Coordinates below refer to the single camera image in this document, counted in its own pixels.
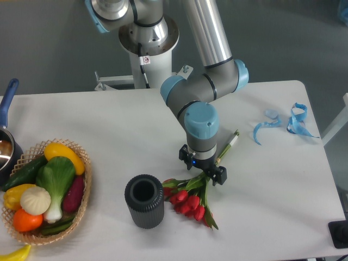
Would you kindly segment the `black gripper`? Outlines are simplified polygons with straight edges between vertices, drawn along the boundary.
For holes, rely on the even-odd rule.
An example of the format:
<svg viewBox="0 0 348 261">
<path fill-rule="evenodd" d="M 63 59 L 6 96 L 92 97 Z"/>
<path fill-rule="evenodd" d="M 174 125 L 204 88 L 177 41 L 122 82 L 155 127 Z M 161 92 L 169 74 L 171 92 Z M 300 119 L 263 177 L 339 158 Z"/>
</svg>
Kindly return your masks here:
<svg viewBox="0 0 348 261">
<path fill-rule="evenodd" d="M 187 170 L 192 167 L 201 169 L 212 180 L 213 186 L 223 185 L 227 180 L 227 169 L 223 166 L 212 166 L 216 156 L 216 146 L 209 151 L 193 151 L 189 146 L 184 144 L 179 150 L 179 160 L 187 166 Z"/>
</svg>

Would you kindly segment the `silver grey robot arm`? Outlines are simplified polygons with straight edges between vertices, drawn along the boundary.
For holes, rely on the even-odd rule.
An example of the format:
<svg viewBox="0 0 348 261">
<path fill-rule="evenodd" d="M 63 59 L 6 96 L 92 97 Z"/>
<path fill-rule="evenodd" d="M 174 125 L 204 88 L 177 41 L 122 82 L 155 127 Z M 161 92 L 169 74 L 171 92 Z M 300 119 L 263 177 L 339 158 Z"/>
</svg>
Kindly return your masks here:
<svg viewBox="0 0 348 261">
<path fill-rule="evenodd" d="M 158 88 L 165 104 L 183 127 L 187 143 L 179 158 L 188 168 L 204 171 L 223 184 L 227 171 L 217 166 L 219 117 L 212 102 L 248 84 L 248 69 L 234 59 L 215 1 L 184 1 L 204 74 L 189 78 L 187 70 L 172 71 L 172 50 L 179 40 L 175 21 L 162 1 L 86 1 L 101 33 L 117 30 L 128 52 L 134 87 Z"/>
</svg>

